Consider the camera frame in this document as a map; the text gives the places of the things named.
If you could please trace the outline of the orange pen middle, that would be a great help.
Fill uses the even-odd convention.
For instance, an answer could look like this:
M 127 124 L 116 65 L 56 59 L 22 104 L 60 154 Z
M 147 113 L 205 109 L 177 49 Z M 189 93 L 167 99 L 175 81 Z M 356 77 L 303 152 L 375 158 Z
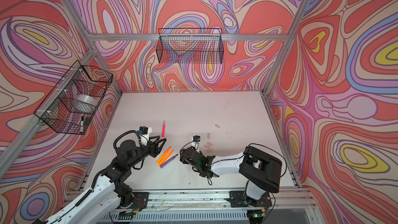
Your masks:
M 159 166 L 161 166 L 172 154 L 173 154 L 174 150 L 170 151 L 160 162 L 159 162 Z

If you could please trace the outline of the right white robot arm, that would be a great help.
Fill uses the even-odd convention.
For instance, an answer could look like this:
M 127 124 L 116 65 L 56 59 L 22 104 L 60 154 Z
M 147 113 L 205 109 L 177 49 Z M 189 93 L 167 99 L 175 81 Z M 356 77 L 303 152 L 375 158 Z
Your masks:
M 278 193 L 283 163 L 277 157 L 249 145 L 233 156 L 205 156 L 191 145 L 179 153 L 180 162 L 192 166 L 193 171 L 208 182 L 213 177 L 240 174 L 248 180 L 246 197 L 260 200 L 265 193 Z

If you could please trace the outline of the pink highlighter pen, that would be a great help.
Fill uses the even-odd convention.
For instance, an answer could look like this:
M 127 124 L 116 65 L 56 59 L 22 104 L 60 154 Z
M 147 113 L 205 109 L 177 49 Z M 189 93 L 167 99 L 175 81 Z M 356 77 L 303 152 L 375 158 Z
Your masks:
M 163 123 L 162 123 L 162 133 L 161 133 L 161 138 L 163 139 L 163 138 L 165 138 L 165 120 L 163 120 Z

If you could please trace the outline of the aluminium front rail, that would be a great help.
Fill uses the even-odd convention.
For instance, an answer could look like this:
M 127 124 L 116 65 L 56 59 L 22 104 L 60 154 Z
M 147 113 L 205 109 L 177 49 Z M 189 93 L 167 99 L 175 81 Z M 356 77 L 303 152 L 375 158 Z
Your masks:
M 185 190 L 144 190 L 134 191 L 133 203 L 139 207 L 146 204 L 144 210 L 176 211 L 176 210 L 219 210 L 230 209 L 230 191 L 242 191 L 243 188 L 210 188 Z M 269 198 L 279 208 L 316 208 L 317 204 L 312 193 L 303 188 L 282 188 L 277 194 L 270 194 Z

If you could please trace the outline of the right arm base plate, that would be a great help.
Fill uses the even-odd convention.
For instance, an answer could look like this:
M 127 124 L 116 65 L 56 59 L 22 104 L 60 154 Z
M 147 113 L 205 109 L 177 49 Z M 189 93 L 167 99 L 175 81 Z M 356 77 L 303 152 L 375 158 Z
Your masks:
M 268 209 L 273 205 L 268 192 L 265 192 L 259 200 L 254 200 L 248 197 L 244 191 L 230 191 L 227 201 L 231 204 L 231 207 L 262 207 Z

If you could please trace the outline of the purple pen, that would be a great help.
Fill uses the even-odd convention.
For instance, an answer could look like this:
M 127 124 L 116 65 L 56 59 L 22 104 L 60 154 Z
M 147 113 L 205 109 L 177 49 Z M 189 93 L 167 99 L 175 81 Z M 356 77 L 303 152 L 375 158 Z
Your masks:
M 165 167 L 167 164 L 169 164 L 171 161 L 173 161 L 176 157 L 178 157 L 178 155 L 174 155 L 174 156 L 172 156 L 171 158 L 167 159 L 164 163 L 162 163 L 162 164 L 160 165 L 160 168 Z

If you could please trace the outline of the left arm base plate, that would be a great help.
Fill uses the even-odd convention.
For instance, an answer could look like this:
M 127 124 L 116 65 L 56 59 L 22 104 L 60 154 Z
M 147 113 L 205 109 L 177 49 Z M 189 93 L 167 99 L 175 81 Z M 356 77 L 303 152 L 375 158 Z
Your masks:
M 115 192 L 112 192 L 106 197 L 105 202 L 111 204 L 114 209 L 132 209 L 134 211 L 141 211 L 147 207 L 149 199 L 149 192 L 139 191 L 127 193 L 126 195 L 120 196 Z

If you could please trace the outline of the orange pen left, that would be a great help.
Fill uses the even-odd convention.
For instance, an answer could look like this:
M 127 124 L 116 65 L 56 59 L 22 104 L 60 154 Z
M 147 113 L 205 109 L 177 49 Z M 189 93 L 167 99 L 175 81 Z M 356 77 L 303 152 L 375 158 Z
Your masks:
M 169 153 L 171 147 L 169 147 L 162 155 L 161 157 L 157 160 L 157 165 L 160 166 L 161 161 L 164 159 L 164 157 Z

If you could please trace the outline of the orange pen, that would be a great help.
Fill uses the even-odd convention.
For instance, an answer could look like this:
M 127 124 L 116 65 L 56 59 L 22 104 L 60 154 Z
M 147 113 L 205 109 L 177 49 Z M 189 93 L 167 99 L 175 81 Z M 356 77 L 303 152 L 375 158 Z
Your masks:
M 161 166 L 172 154 L 173 154 L 174 150 L 170 151 L 160 162 L 159 162 L 159 166 Z
M 164 159 L 164 157 L 169 153 L 171 147 L 169 147 L 162 155 L 161 157 L 157 160 L 157 165 L 160 166 L 161 161 Z

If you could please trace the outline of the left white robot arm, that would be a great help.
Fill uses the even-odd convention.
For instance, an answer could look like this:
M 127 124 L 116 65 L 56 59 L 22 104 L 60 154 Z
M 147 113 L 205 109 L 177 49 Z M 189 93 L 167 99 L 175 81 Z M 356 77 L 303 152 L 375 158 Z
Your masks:
M 127 131 L 113 142 L 116 157 L 95 174 L 91 186 L 66 207 L 35 224 L 95 224 L 117 207 L 128 208 L 134 201 L 132 188 L 124 181 L 132 170 L 140 170 L 148 156 L 161 153 L 166 138 Z

